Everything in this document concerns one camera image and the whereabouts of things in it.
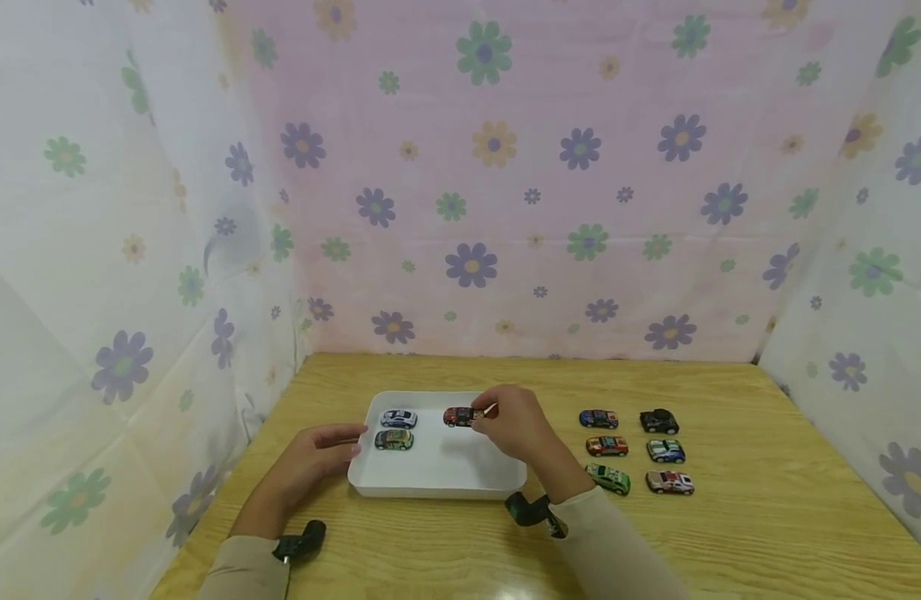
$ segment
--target sleeve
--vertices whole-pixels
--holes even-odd
[[[600,487],[551,504],[550,511],[567,528],[567,537],[554,543],[587,598],[689,598],[673,570]]]
[[[220,544],[199,600],[283,600],[290,567],[273,555],[276,539],[234,536]]]

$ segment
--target green flower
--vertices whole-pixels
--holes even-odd
[[[578,260],[594,260],[599,253],[607,250],[607,245],[604,244],[607,238],[610,238],[610,234],[603,230],[599,222],[593,226],[583,223],[576,232],[567,236],[570,241],[567,252],[572,253],[573,258]]]
[[[666,235],[654,235],[643,245],[643,255],[648,260],[660,260],[670,254],[670,247],[673,246],[673,240]]]
[[[872,298],[877,292],[884,296],[893,293],[893,283],[903,281],[903,272],[897,269],[900,257],[897,254],[884,254],[882,247],[875,247],[870,254],[860,252],[857,261],[850,265],[853,280],[850,287],[863,289],[863,295]]]
[[[380,91],[383,91],[386,95],[397,95],[399,77],[394,75],[393,71],[383,71],[383,73],[380,73],[378,80],[380,82]]]
[[[797,71],[797,83],[800,83],[801,86],[809,86],[810,83],[818,81],[820,71],[819,62],[808,62]]]
[[[905,17],[897,23],[890,33],[890,39],[886,42],[886,48],[883,50],[881,59],[877,63],[877,77],[886,77],[893,69],[893,65],[900,66],[910,62],[915,43],[920,42],[921,31],[913,29],[913,17]]]
[[[290,248],[293,248],[293,238],[289,229],[284,229],[276,223],[274,226],[273,239],[270,241],[270,250],[274,251],[274,260],[283,262],[289,257]]]
[[[274,43],[274,38],[267,36],[262,29],[254,29],[250,45],[253,46],[253,57],[260,65],[266,69],[274,68],[277,61],[277,44]]]
[[[683,23],[673,28],[675,36],[670,47],[677,51],[677,58],[689,55],[691,58],[698,56],[698,51],[707,47],[707,34],[710,25],[703,14],[688,14]]]
[[[444,221],[459,221],[460,217],[467,214],[467,201],[460,194],[447,194],[437,198],[437,214],[443,216]]]
[[[500,81],[498,71],[509,71],[513,63],[506,52],[510,52],[510,37],[500,36],[497,21],[487,23],[485,29],[478,21],[470,24],[470,38],[458,39],[458,51],[463,55],[458,61],[461,73],[470,73],[474,86],[483,83],[483,78],[492,85]]]
[[[111,478],[105,477],[101,468],[95,469],[89,476],[83,475],[83,472],[74,473],[63,490],[51,493],[46,499],[53,510],[41,519],[41,527],[51,527],[50,535],[56,536],[67,529],[67,525],[83,525],[90,509],[100,506],[106,498],[103,491],[110,482]]]
[[[187,266],[180,272],[180,287],[177,288],[183,306],[196,306],[203,297],[203,280],[200,278],[200,269]]]
[[[350,257],[350,244],[344,242],[339,237],[329,237],[326,242],[320,245],[323,250],[323,256],[334,262],[346,262]]]
[[[83,175],[83,165],[87,159],[80,153],[80,144],[72,144],[66,137],[46,140],[46,150],[43,157],[53,163],[53,170],[57,173],[63,171],[67,177]]]
[[[793,220],[806,219],[810,211],[812,211],[813,207],[818,203],[819,197],[820,190],[815,187],[805,189],[800,196],[795,197],[788,209],[790,214],[793,215]]]

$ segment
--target plastic tray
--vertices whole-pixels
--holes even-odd
[[[465,498],[504,500],[523,487],[526,465],[499,451],[470,427],[448,427],[443,411],[470,406],[479,392],[380,392],[370,402],[360,437],[363,451],[351,462],[347,480],[368,498]],[[373,438],[384,411],[417,413],[409,450],[378,450]]]

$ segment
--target toy car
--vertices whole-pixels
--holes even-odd
[[[613,411],[580,411],[580,424],[585,428],[617,429],[617,415]]]
[[[385,428],[413,429],[417,424],[417,413],[404,410],[385,411],[380,416],[380,424]]]
[[[384,429],[373,438],[377,450],[409,450],[413,447],[413,434],[406,429]]]
[[[655,493],[673,492],[683,495],[693,493],[693,479],[690,479],[687,473],[675,472],[675,470],[648,470],[646,485]]]
[[[600,436],[587,440],[587,451],[593,456],[626,456],[630,447],[623,437]]]
[[[641,412],[641,424],[643,425],[643,430],[648,433],[663,431],[667,435],[673,436],[680,431],[680,425],[677,424],[677,419],[673,417],[673,412],[663,408]]]
[[[596,462],[589,463],[586,470],[593,482],[604,490],[620,495],[630,493],[630,475],[619,472],[616,468],[598,465]]]
[[[470,428],[474,421],[483,417],[483,411],[473,410],[469,406],[452,406],[443,411],[443,424],[448,428]]]
[[[682,463],[687,460],[680,442],[676,440],[650,440],[646,442],[646,453],[655,463]]]

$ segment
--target table surface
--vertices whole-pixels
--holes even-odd
[[[578,412],[617,412],[630,473],[611,498],[673,564],[695,598],[921,598],[921,547],[847,463],[752,365],[316,354],[303,365],[152,598],[192,598],[238,510],[297,430],[363,421],[383,390],[533,389],[585,463]],[[673,411],[692,497],[655,495],[638,412]],[[524,494],[541,495],[531,473]],[[502,503],[360,497],[324,482],[291,521],[327,523],[291,598],[580,598],[546,527],[514,524]]]

